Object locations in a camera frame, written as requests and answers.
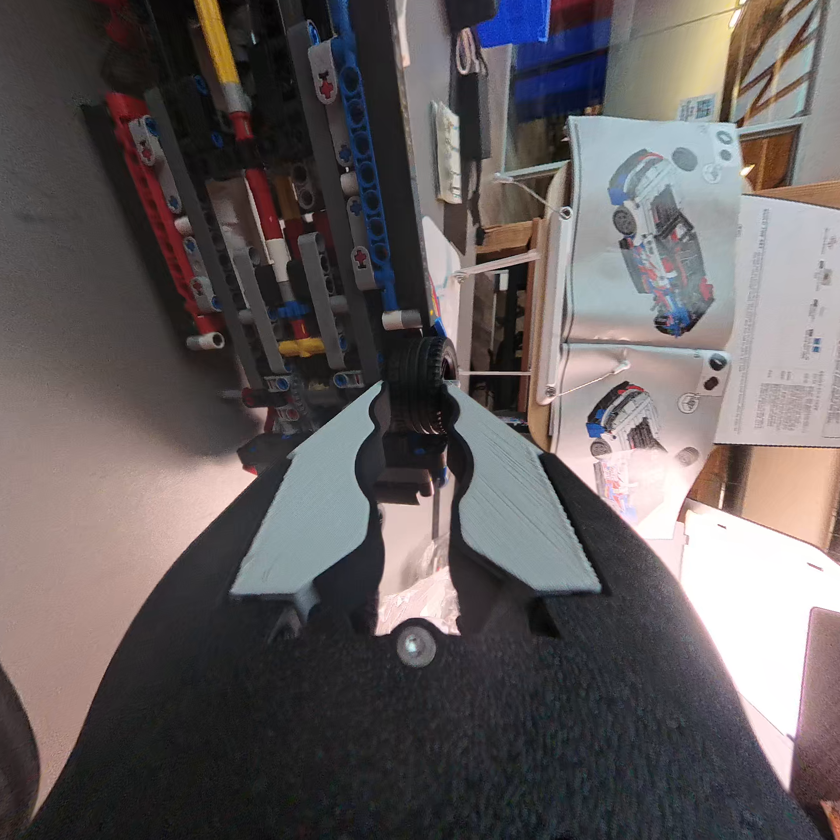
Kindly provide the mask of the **toy brick race car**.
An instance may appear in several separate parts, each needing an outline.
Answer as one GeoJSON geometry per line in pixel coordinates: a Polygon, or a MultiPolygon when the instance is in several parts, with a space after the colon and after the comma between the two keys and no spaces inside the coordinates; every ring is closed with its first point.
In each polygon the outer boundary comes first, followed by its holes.
{"type": "MultiPolygon", "coordinates": [[[[441,336],[446,238],[421,218],[398,2],[91,2],[106,54],[82,114],[188,350],[264,412],[258,476],[441,336]]],[[[380,502],[447,481],[443,435],[385,433],[380,502]]]]}

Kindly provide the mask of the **toy car instruction booklet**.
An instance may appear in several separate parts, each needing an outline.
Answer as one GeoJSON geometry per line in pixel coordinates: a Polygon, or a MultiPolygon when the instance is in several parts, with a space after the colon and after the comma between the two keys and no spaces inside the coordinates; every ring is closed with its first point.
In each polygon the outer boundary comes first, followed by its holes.
{"type": "Polygon", "coordinates": [[[560,341],[588,346],[566,391],[604,372],[596,349],[627,347],[627,378],[656,418],[629,467],[596,472],[585,422],[609,385],[561,403],[556,455],[645,539],[670,539],[706,462],[731,360],[742,195],[739,141],[719,122],[568,120],[574,213],[560,341]]]}

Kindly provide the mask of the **black toy wheel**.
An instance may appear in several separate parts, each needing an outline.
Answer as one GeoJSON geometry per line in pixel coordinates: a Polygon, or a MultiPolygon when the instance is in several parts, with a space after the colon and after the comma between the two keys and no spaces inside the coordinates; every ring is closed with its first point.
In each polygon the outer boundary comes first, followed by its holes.
{"type": "Polygon", "coordinates": [[[391,432],[444,435],[447,382],[458,376],[456,348],[446,337],[420,336],[399,344],[385,366],[391,432]]]}

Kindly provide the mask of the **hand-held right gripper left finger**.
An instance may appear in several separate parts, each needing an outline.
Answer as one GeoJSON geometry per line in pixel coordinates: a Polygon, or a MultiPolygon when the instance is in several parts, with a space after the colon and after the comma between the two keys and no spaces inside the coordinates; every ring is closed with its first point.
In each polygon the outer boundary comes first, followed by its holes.
{"type": "Polygon", "coordinates": [[[385,549],[375,484],[388,428],[379,381],[294,450],[231,597],[357,610],[377,594],[385,549]]]}

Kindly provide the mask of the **white printed paper sheet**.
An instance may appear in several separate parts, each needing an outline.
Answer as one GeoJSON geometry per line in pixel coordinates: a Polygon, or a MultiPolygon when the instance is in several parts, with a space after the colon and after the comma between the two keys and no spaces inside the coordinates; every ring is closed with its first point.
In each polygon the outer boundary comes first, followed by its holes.
{"type": "Polygon", "coordinates": [[[715,443],[838,448],[838,209],[742,196],[734,278],[715,443]]]}

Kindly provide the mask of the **white book stand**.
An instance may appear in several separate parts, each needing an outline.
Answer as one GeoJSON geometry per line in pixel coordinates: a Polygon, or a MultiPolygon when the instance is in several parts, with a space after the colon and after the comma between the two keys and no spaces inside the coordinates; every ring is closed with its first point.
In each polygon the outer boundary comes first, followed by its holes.
{"type": "Polygon", "coordinates": [[[629,467],[643,452],[633,447],[636,433],[650,431],[648,421],[656,418],[650,394],[627,376],[634,361],[630,349],[596,349],[604,372],[582,381],[569,390],[562,388],[564,372],[571,372],[573,361],[582,360],[584,345],[560,341],[564,288],[571,269],[574,213],[568,207],[549,210],[539,224],[539,247],[529,303],[529,368],[526,371],[528,425],[537,445],[556,455],[563,446],[561,435],[562,401],[583,392],[590,395],[599,385],[611,388],[602,395],[585,422],[590,454],[596,472],[618,471],[629,467]]]}

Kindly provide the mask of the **white cardboard sheet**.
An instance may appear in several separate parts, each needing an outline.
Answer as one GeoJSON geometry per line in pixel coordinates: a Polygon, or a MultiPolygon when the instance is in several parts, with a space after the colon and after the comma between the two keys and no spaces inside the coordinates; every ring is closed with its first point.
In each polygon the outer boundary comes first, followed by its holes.
{"type": "Polygon", "coordinates": [[[838,563],[688,500],[680,582],[783,787],[838,798],[838,563]]]}

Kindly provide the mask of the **clear plastic bag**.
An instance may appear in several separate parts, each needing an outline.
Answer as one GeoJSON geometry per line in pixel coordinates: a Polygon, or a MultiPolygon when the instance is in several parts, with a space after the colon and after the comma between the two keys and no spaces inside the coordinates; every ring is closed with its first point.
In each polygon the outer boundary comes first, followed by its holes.
{"type": "Polygon", "coordinates": [[[449,570],[443,568],[403,591],[381,595],[375,635],[390,634],[408,620],[423,619],[446,635],[459,635],[459,601],[449,570]]]}

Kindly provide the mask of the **white wall paper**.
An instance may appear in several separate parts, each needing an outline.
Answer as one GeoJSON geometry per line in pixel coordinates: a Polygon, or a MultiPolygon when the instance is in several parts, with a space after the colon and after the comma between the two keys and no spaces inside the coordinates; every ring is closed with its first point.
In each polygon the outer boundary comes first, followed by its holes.
{"type": "Polygon", "coordinates": [[[463,203],[459,116],[442,101],[430,103],[436,198],[450,205],[463,203]]]}

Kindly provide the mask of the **black hanging bag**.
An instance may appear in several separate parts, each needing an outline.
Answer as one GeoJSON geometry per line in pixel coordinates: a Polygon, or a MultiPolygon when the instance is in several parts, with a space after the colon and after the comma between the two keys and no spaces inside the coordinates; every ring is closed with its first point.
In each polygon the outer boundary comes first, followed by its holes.
{"type": "Polygon", "coordinates": [[[464,161],[479,165],[491,157],[489,70],[478,26],[498,12],[498,1],[445,1],[454,39],[455,111],[464,161]]]}

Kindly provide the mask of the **blue cloth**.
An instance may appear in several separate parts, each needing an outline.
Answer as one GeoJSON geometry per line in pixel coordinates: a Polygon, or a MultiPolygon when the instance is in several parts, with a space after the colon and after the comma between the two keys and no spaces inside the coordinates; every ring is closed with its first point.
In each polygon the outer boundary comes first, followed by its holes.
{"type": "Polygon", "coordinates": [[[495,17],[478,24],[484,48],[544,43],[550,34],[551,1],[499,1],[495,17]]]}

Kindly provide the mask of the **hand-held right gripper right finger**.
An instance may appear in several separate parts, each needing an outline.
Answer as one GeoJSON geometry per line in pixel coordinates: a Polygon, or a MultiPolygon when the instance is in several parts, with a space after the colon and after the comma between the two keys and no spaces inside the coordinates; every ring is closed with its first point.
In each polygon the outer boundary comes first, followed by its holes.
{"type": "Polygon", "coordinates": [[[453,433],[471,466],[457,505],[466,546],[537,594],[601,593],[542,451],[458,386],[447,394],[457,408],[453,433]]]}

